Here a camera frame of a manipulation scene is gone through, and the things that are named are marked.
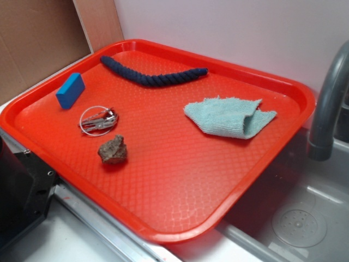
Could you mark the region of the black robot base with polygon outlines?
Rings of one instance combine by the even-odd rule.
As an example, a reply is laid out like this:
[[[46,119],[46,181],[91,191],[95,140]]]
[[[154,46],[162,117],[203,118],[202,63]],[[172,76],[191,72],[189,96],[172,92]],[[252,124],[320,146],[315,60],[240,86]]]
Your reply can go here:
[[[56,171],[34,153],[13,153],[1,139],[1,249],[47,217]]]

